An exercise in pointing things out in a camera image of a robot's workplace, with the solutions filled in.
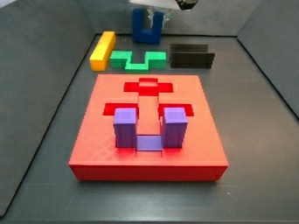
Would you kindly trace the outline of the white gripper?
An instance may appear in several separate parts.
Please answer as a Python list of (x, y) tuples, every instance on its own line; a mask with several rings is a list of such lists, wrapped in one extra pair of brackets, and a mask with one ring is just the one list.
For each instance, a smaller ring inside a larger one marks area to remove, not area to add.
[[(165, 14), (163, 15), (163, 21), (169, 21), (172, 10), (180, 9), (175, 0), (128, 0), (128, 2), (131, 4), (141, 4), (141, 5), (148, 5), (148, 6), (168, 9)], [(153, 11), (151, 8), (147, 9), (147, 14), (148, 14), (148, 16), (147, 16), (148, 19), (152, 21), (155, 14), (153, 14)]]

